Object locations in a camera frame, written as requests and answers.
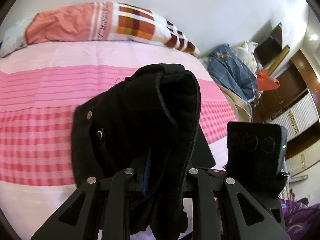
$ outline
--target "purple fabric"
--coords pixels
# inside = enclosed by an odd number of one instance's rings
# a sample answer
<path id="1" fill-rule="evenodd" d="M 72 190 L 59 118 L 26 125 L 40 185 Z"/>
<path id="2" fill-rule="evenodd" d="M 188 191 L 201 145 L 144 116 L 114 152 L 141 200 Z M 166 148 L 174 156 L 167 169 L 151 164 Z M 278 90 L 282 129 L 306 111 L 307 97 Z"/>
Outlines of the purple fabric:
<path id="1" fill-rule="evenodd" d="M 308 207 L 302 203 L 280 199 L 285 230 L 292 240 L 301 240 L 320 216 L 320 203 Z"/>

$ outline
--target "bedsheet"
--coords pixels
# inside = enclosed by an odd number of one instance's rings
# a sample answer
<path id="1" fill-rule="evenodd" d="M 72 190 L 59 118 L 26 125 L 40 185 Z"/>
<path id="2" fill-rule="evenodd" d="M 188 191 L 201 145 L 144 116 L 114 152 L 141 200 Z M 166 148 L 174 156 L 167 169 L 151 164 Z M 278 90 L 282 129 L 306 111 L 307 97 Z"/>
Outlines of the bedsheet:
<path id="1" fill-rule="evenodd" d="M 136 42 L 91 41 L 35 44 L 0 59 L 0 206 L 23 240 L 75 190 L 70 158 L 75 107 L 154 63 L 183 64 L 195 74 L 200 125 L 217 165 L 225 165 L 226 125 L 236 117 L 192 55 Z"/>

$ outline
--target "wall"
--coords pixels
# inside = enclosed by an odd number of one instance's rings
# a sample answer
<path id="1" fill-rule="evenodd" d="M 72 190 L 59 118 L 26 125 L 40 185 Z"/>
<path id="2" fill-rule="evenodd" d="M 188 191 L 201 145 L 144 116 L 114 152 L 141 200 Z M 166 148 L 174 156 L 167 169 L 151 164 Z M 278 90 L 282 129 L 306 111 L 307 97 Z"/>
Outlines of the wall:
<path id="1" fill-rule="evenodd" d="M 35 12 L 92 1 L 101 0 L 17 0 L 0 26 L 0 39 L 9 26 Z M 114 1 L 145 7 L 166 17 L 185 32 L 201 53 L 222 43 L 232 46 L 252 38 L 257 41 L 282 21 L 284 45 L 289 44 L 292 54 L 300 47 L 308 19 L 305 0 Z"/>
<path id="2" fill-rule="evenodd" d="M 309 199 L 309 206 L 320 203 L 320 162 L 298 174 L 297 176 L 308 175 L 305 181 L 294 182 L 290 184 L 296 194 L 296 200 L 303 197 Z"/>
<path id="3" fill-rule="evenodd" d="M 312 34 L 319 36 L 318 40 L 310 40 Z M 301 46 L 301 51 L 306 56 L 307 60 L 316 72 L 318 79 L 320 80 L 320 64 L 316 60 L 314 53 L 320 45 L 320 22 L 311 8 L 309 8 L 308 26 L 306 30 L 306 36 Z"/>

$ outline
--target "red plastic bag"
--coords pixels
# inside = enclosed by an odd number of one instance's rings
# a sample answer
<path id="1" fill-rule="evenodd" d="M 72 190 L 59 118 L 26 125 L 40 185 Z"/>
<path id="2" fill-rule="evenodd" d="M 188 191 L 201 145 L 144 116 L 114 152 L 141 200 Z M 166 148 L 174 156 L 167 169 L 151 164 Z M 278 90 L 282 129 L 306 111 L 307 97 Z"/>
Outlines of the red plastic bag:
<path id="1" fill-rule="evenodd" d="M 279 81 L 275 78 L 267 76 L 267 73 L 267 69 L 263 69 L 258 73 L 258 91 L 274 90 L 280 86 Z"/>

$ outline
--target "metal button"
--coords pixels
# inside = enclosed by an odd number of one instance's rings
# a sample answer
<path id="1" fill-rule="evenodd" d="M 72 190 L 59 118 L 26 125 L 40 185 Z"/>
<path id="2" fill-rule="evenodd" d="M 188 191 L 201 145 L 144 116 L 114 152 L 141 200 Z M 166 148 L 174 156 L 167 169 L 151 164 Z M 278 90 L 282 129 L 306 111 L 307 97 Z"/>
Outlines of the metal button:
<path id="1" fill-rule="evenodd" d="M 90 177 L 87 179 L 87 182 L 89 184 L 93 184 L 93 183 L 96 183 L 97 182 L 97 178 L 96 177 Z"/>
<path id="2" fill-rule="evenodd" d="M 236 183 L 236 180 L 232 177 L 226 178 L 226 183 L 232 185 Z"/>
<path id="3" fill-rule="evenodd" d="M 190 170 L 189 170 L 189 173 L 190 174 L 192 174 L 192 175 L 196 175 L 196 174 L 198 174 L 198 170 L 196 169 L 196 168 L 191 168 Z"/>
<path id="4" fill-rule="evenodd" d="M 92 116 L 92 112 L 89 111 L 89 112 L 87 113 L 87 119 L 90 120 L 90 119 L 91 119 L 91 116 Z"/>
<path id="5" fill-rule="evenodd" d="M 130 174 L 134 173 L 134 169 L 133 168 L 126 168 L 124 170 L 124 173 L 130 175 Z"/>
<path id="6" fill-rule="evenodd" d="M 99 139 L 102 139 L 102 137 L 103 137 L 103 132 L 97 131 L 97 137 L 98 137 Z"/>

